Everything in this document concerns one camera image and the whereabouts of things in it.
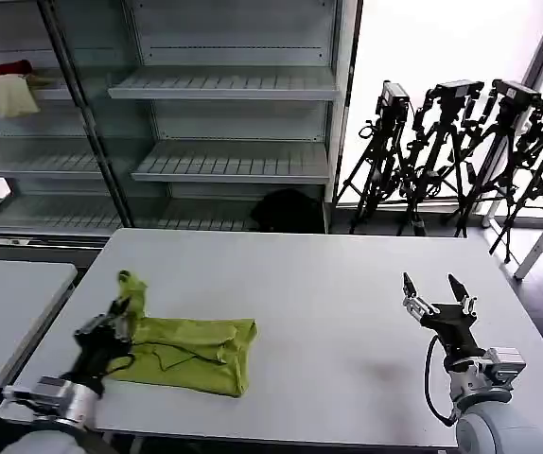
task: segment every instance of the metal shelf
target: metal shelf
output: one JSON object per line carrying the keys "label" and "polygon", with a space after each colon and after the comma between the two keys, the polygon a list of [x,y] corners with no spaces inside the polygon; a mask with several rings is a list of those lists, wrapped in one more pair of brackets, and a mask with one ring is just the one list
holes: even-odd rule
{"label": "metal shelf", "polygon": [[317,66],[145,66],[108,90],[125,99],[332,101],[332,72]]}
{"label": "metal shelf", "polygon": [[109,236],[120,227],[105,196],[22,195],[0,204],[0,235]]}
{"label": "metal shelf", "polygon": [[148,227],[167,230],[256,230],[251,219],[255,201],[173,199],[163,215]]}
{"label": "metal shelf", "polygon": [[136,181],[326,184],[324,144],[315,142],[159,142],[131,174]]}
{"label": "metal shelf", "polygon": [[31,88],[34,99],[40,100],[72,100],[63,75],[59,69],[43,69],[36,71],[43,78],[54,79],[42,88]]}
{"label": "metal shelf", "polygon": [[[114,155],[114,169],[134,165],[127,153]],[[96,157],[82,138],[0,138],[0,177],[102,180]]]}

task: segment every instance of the cable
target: cable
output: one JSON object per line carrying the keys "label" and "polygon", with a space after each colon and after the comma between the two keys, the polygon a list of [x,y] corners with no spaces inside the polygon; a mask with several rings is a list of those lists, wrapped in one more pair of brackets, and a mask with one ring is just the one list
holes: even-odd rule
{"label": "cable", "polygon": [[435,346],[435,342],[438,341],[438,337],[433,336],[431,339],[431,342],[429,343],[429,347],[427,349],[427,357],[425,358],[425,400],[427,401],[427,406],[433,413],[433,415],[438,418],[446,427],[450,428],[454,426],[454,423],[456,421],[452,421],[449,418],[446,418],[445,416],[442,416],[438,410],[433,407],[433,402],[431,402],[431,396],[429,395],[429,369],[431,366],[431,356],[433,355],[433,347]]}

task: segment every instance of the towel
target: towel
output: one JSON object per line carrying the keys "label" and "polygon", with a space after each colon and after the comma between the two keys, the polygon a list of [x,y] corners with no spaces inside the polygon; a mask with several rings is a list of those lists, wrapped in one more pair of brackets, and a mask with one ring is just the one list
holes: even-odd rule
{"label": "towel", "polygon": [[[130,293],[138,303],[131,300],[129,305],[130,316],[136,320],[131,349],[134,363],[114,372],[113,379],[233,397],[244,394],[249,385],[248,351],[256,336],[253,319],[199,321],[143,317],[146,285],[131,273],[124,280],[119,275],[118,282],[121,297]],[[109,370],[122,368],[126,363],[125,358],[117,359]]]}
{"label": "towel", "polygon": [[0,76],[0,117],[35,114],[40,109],[27,87],[26,78],[18,74]]}

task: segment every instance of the bright window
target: bright window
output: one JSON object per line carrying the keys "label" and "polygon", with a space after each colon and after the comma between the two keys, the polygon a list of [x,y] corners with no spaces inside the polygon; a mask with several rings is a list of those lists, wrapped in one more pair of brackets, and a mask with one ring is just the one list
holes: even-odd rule
{"label": "bright window", "polygon": [[[364,0],[340,188],[366,147],[358,131],[375,117],[383,80],[400,83],[414,109],[441,82],[483,80],[487,93],[493,79],[523,79],[542,34],[543,0]],[[429,112],[427,123],[436,118]],[[412,139],[411,125],[403,149]],[[483,159],[482,150],[477,154]],[[363,168],[357,187],[368,171]],[[348,189],[341,203],[358,199]]]}

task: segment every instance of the white table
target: white table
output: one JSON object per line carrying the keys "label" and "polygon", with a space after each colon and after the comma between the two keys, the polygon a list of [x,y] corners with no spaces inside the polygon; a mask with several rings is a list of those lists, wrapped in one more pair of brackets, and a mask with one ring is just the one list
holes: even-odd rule
{"label": "white table", "polygon": [[0,260],[0,386],[19,372],[75,276],[70,264]]}
{"label": "white table", "polygon": [[[107,382],[97,426],[133,433],[360,445],[454,446],[423,395],[432,333],[402,306],[402,272],[430,301],[452,301],[449,272],[479,297],[483,347],[528,361],[513,405],[543,430],[543,340],[481,240],[121,230],[82,279],[21,373],[33,385],[79,352],[72,332],[107,309],[115,275],[134,271],[153,317],[256,318],[251,387],[234,399]],[[449,413],[437,352],[431,394]],[[17,406],[2,417],[23,421]]]}

